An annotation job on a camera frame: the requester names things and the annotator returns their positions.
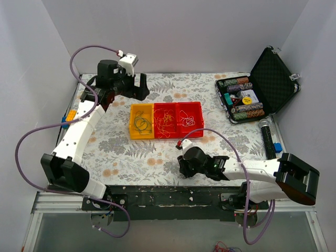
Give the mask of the yellow plastic bin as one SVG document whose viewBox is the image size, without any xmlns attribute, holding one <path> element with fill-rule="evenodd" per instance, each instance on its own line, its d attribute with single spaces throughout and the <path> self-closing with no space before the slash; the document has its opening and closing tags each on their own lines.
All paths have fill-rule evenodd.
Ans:
<svg viewBox="0 0 336 252">
<path fill-rule="evenodd" d="M 130 109 L 129 132 L 131 140 L 154 139 L 154 104 L 132 104 Z"/>
</svg>

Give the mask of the red plastic bin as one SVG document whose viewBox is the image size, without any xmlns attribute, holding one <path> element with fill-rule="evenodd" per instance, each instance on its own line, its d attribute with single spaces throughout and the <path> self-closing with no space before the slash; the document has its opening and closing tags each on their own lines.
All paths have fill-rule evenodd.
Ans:
<svg viewBox="0 0 336 252">
<path fill-rule="evenodd" d="M 177 103 L 154 104 L 154 138 L 176 139 L 178 138 Z"/>
<path fill-rule="evenodd" d="M 191 131 L 204 127 L 200 102 L 178 102 L 177 115 L 180 137 L 184 137 Z"/>
</svg>

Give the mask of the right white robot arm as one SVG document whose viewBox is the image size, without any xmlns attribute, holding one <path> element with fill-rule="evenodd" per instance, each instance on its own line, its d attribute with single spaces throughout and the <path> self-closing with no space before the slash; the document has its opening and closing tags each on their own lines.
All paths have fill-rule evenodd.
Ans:
<svg viewBox="0 0 336 252">
<path fill-rule="evenodd" d="M 242 208 L 276 199 L 308 206 L 316 203 L 319 171 L 290 153 L 271 160 L 240 162 L 234 157 L 211 157 L 194 146 L 183 151 L 177 160 L 185 177 L 200 173 L 215 181 L 248 179 L 250 188 L 237 196 Z"/>
</svg>

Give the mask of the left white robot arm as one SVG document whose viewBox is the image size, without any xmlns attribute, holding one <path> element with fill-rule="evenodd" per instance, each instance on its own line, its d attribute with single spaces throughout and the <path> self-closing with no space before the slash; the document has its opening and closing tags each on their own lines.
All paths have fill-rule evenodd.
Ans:
<svg viewBox="0 0 336 252">
<path fill-rule="evenodd" d="M 106 186 L 91 178 L 90 173 L 81 167 L 84 149 L 95 129 L 115 96 L 144 100 L 149 95 L 146 74 L 140 75 L 140 84 L 136 86 L 134 66 L 138 58 L 127 54 L 119 61 L 101 60 L 97 65 L 97 75 L 93 76 L 80 97 L 75 118 L 61 142 L 52 154 L 44 154 L 40 160 L 49 183 L 81 193 L 93 198 L 98 209 L 111 206 L 112 198 L 105 193 Z"/>
</svg>

